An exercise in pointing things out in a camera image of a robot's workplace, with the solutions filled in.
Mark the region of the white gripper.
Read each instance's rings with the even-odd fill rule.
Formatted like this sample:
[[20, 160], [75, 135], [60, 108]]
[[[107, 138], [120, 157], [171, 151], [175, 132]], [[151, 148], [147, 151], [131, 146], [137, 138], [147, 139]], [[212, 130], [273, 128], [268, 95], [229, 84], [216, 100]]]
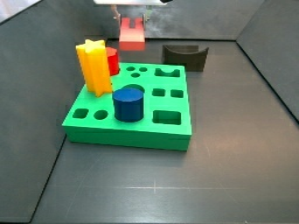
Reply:
[[151, 5], [165, 5], [168, 0], [93, 0], [96, 4], [111, 4], [111, 10], [113, 12], [113, 19], [120, 23], [120, 13], [117, 11], [116, 4], [120, 5], [145, 5], [144, 9], [144, 25], [145, 22], [149, 20], [151, 13], [152, 13], [152, 6]]

